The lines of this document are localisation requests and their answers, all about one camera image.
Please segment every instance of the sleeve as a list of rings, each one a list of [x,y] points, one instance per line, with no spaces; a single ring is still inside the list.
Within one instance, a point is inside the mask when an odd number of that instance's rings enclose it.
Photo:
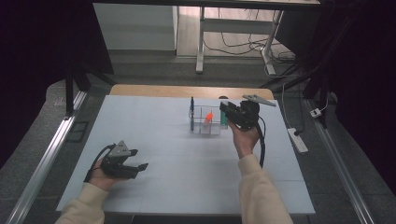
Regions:
[[[242,180],[239,184],[239,200],[244,224],[288,224],[290,215],[272,182],[255,155],[247,155],[239,163]]]
[[[104,223],[105,213],[102,210],[102,203],[107,194],[107,191],[95,185],[84,183],[79,196],[64,206],[56,224]]]

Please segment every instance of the wire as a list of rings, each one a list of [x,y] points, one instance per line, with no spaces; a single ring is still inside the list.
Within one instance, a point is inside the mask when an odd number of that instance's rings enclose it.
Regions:
[[[103,149],[99,152],[99,154],[96,156],[95,160],[93,160],[93,163],[92,163],[92,165],[91,165],[91,169],[88,170],[87,175],[85,176],[84,182],[88,183],[88,182],[90,181],[91,177],[92,177],[92,171],[94,171],[94,170],[100,168],[100,167],[94,168],[94,166],[95,166],[95,164],[98,162],[100,156],[102,156],[102,154],[103,154],[106,150],[112,149],[112,148],[114,148],[115,146],[116,146],[115,144],[113,144],[113,145],[111,145],[111,146],[107,146],[107,147],[103,148]]]
[[[326,109],[327,105],[329,104],[329,97],[326,98],[326,105],[320,109],[320,111]]]
[[[285,76],[285,74],[287,74],[288,70],[289,70],[291,67],[293,67],[293,66],[295,65],[295,63],[292,64],[288,69],[286,69],[285,72],[283,72],[283,73],[282,73],[281,75],[279,75],[279,76],[271,76],[271,75],[268,73],[268,70],[267,70],[267,64],[268,64],[268,63],[269,63],[269,62],[266,62],[266,63],[264,64],[264,72],[265,72],[265,75],[267,75],[267,76],[270,77],[270,78],[299,77],[298,75],[287,75],[287,76]],[[292,69],[291,72],[289,72],[289,73],[294,72],[297,68],[298,68],[298,67],[296,67],[295,69]]]
[[[257,20],[257,18],[258,18],[259,12],[260,12],[260,11],[257,10],[255,20]],[[247,15],[247,19],[250,19],[251,13],[252,13],[252,9],[249,10],[249,13],[248,13],[248,15]],[[220,19],[222,18],[222,14],[221,14],[220,8],[218,8],[218,16],[219,16]],[[243,52],[236,52],[236,53],[235,53],[235,52],[230,52],[230,51],[227,51],[227,50],[224,50],[224,49],[214,49],[214,48],[210,48],[210,47],[206,44],[205,40],[204,40],[204,44],[205,44],[205,46],[206,46],[208,49],[211,49],[211,50],[215,50],[215,51],[219,51],[219,52],[223,52],[223,53],[227,53],[227,54],[232,54],[232,55],[242,55],[242,54],[249,53],[249,52],[251,52],[251,51],[253,51],[253,50],[261,50],[261,48],[263,48],[263,47],[265,46],[265,44],[263,44],[263,43],[261,43],[261,42],[262,42],[262,41],[266,41],[266,40],[268,39],[268,38],[264,38],[264,39],[252,41],[252,40],[251,40],[251,37],[252,37],[252,34],[249,34],[248,42],[247,42],[247,43],[237,44],[237,45],[230,45],[230,44],[228,44],[228,43],[225,41],[224,33],[221,33],[221,38],[222,38],[223,44],[224,44],[226,47],[233,48],[233,47],[241,47],[241,46],[248,45],[249,48],[250,48],[250,50],[243,51]]]
[[[206,44],[205,41],[204,41],[204,45],[205,45],[208,49],[215,50],[215,51],[220,51],[220,52],[228,53],[228,54],[232,54],[232,55],[246,54],[246,53],[249,53],[249,52],[251,52],[251,51],[254,50],[254,49],[249,49],[249,50],[247,50],[247,51],[245,51],[245,52],[233,53],[233,52],[230,52],[230,51],[227,51],[227,50],[223,50],[223,49],[212,49],[212,48],[210,48],[210,47]]]
[[[301,85],[301,82],[298,83],[298,103],[299,103],[299,106],[300,106],[301,120],[303,122],[303,128],[299,131],[299,133],[302,133],[303,131],[305,131],[305,119],[304,119],[303,107],[302,107],[302,104],[301,104],[301,94],[300,94],[301,93],[301,87],[300,87],[300,85]]]
[[[279,52],[277,54],[277,57],[274,55],[274,52],[271,49],[270,49],[270,52],[271,52],[271,59],[274,60],[277,63],[295,63],[295,55],[293,55],[291,58],[289,58],[289,57],[280,57],[281,54],[293,53],[290,50]]]
[[[265,138],[265,133],[266,133],[266,131],[267,131],[267,127],[266,127],[266,125],[265,125],[264,119],[263,119],[262,117],[260,117],[260,116],[259,116],[259,119],[261,119],[261,120],[262,120],[262,123],[264,124],[264,133],[263,133],[262,136]]]

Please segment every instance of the transparent container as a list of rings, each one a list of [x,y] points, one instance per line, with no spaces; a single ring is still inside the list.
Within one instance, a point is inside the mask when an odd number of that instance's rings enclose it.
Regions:
[[[195,105],[193,113],[190,110],[190,132],[198,134],[220,134],[220,110],[213,105]]]

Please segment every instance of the white wall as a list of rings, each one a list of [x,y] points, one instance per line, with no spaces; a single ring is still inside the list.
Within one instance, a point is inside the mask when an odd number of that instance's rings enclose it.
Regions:
[[[107,49],[176,49],[176,7],[93,4]]]

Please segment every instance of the electrical outlet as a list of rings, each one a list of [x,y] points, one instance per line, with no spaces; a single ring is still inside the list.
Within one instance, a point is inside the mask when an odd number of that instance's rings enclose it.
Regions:
[[[321,115],[321,112],[320,112],[320,110],[319,109],[314,109],[314,110],[311,110],[311,116],[312,116],[312,118],[317,118],[317,117],[319,117]]]

